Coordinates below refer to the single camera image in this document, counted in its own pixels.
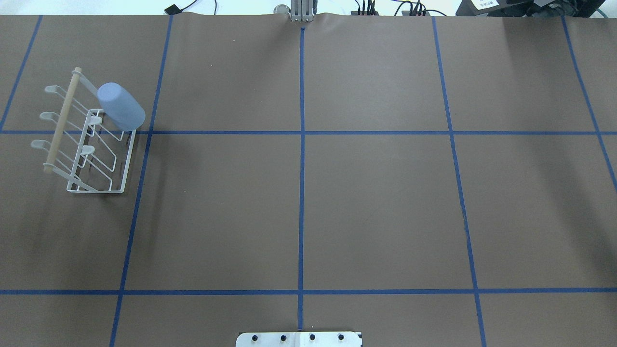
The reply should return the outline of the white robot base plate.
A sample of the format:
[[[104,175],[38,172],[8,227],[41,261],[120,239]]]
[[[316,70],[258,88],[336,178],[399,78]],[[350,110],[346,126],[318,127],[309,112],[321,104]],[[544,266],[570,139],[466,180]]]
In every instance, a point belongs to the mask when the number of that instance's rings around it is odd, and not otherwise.
[[[236,347],[363,347],[361,332],[247,332]]]

